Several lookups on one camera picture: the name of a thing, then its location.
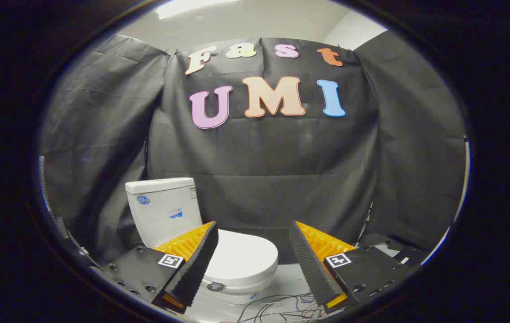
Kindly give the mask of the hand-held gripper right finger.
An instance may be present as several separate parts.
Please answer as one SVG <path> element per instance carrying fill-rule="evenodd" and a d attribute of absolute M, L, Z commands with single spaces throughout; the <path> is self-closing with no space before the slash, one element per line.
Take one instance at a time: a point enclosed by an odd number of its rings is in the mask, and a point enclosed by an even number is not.
<path fill-rule="evenodd" d="M 293 221 L 289 239 L 304 278 L 325 313 L 380 296 L 402 280 L 402 264 L 378 248 L 356 248 Z"/>

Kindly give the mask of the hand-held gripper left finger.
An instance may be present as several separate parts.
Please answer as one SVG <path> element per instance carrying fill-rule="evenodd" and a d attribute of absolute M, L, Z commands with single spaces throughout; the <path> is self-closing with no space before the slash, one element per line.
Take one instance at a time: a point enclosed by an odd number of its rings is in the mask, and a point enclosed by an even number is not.
<path fill-rule="evenodd" d="M 102 272 L 135 297 L 183 314 L 195 299 L 218 241 L 218 223 L 211 221 L 155 248 L 138 245 Z"/>

